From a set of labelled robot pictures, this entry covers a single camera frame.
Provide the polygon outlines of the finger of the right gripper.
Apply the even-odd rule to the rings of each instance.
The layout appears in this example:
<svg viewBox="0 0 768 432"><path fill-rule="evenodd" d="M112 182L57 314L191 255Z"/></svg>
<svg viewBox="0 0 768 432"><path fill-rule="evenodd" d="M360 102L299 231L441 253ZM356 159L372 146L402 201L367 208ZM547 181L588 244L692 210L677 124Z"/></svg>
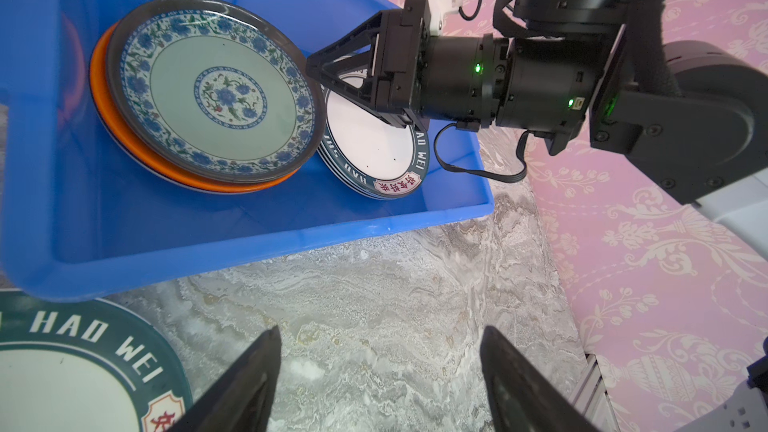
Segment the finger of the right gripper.
<svg viewBox="0 0 768 432"><path fill-rule="evenodd" d="M365 77L359 87L321 68L309 68L308 76L387 125L405 128L414 124L413 73L384 72Z"/></svg>
<svg viewBox="0 0 768 432"><path fill-rule="evenodd" d="M370 67L383 16L383 12L374 14L338 41L311 54L306 75L316 81L340 80L342 74Z"/></svg>

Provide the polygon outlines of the teal patterned plate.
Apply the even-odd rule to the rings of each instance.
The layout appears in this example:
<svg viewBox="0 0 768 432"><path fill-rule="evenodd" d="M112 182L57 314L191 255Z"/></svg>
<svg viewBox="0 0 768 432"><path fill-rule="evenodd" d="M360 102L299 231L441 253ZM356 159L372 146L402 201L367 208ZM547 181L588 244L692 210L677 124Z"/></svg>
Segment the teal patterned plate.
<svg viewBox="0 0 768 432"><path fill-rule="evenodd" d="M220 0L153 0L115 26L106 80L139 142L185 171L260 184L303 166L325 126L320 86L275 26Z"/></svg>

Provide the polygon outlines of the green rim plate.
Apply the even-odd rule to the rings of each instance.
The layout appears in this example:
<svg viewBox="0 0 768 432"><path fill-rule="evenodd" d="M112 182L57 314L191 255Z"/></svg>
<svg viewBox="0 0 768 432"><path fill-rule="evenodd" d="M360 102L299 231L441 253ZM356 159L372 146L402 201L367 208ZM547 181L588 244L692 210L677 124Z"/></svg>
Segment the green rim plate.
<svg viewBox="0 0 768 432"><path fill-rule="evenodd" d="M331 172L377 200L414 193L430 165L428 135L385 124L336 92L323 90L326 126L318 152Z"/></svg>
<svg viewBox="0 0 768 432"><path fill-rule="evenodd" d="M192 404L176 352L134 312L2 291L2 430L168 431Z"/></svg>

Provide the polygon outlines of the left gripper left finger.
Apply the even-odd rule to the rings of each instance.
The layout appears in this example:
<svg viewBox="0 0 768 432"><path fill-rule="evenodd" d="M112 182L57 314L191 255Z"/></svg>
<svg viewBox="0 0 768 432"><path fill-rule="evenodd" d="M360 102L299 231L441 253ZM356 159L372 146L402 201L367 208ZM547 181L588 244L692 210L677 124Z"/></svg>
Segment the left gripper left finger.
<svg viewBox="0 0 768 432"><path fill-rule="evenodd" d="M281 367L281 335L264 331L195 404L173 431L265 431Z"/></svg>

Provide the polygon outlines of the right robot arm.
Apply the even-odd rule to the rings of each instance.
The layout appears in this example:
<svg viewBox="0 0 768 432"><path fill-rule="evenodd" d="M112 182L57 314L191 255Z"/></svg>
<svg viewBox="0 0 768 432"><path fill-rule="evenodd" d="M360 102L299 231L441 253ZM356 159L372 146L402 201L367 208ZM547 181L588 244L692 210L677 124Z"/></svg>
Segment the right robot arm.
<svg viewBox="0 0 768 432"><path fill-rule="evenodd" d="M438 37L428 0L379 12L306 72L378 120L490 126L557 155L582 127L676 202L767 250L767 78L718 47L662 40L664 0L495 0L492 33Z"/></svg>

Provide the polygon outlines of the orange plate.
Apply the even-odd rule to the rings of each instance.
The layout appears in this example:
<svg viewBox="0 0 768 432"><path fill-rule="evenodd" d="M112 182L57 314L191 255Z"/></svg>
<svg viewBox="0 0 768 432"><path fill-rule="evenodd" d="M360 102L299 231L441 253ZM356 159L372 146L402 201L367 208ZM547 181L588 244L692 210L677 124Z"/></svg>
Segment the orange plate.
<svg viewBox="0 0 768 432"><path fill-rule="evenodd" d="M109 90L106 57L109 42L116 27L116 24L112 25L96 43L90 60L89 84L94 104L105 129L114 142L139 165L175 185L197 192L218 195L262 191L289 180L298 172L298 170L294 170L284 177L259 184L226 183L187 171L153 151L122 118Z"/></svg>

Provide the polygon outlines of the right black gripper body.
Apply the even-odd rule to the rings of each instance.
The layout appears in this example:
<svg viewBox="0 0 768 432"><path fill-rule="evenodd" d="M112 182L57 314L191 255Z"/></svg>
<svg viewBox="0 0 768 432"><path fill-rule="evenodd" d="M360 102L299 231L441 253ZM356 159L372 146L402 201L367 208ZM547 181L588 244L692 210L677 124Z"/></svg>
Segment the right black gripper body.
<svg viewBox="0 0 768 432"><path fill-rule="evenodd" d="M599 75L597 42L433 36L426 0L377 18L372 110L465 128L571 132L582 123Z"/></svg>

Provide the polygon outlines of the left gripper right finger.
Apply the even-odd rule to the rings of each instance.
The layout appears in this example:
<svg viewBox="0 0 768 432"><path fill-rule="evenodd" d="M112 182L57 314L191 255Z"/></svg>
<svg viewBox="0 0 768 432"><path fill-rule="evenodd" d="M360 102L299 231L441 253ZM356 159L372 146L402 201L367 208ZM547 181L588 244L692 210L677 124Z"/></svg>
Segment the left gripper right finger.
<svg viewBox="0 0 768 432"><path fill-rule="evenodd" d="M495 327L484 329L480 359L496 431L594 431Z"/></svg>

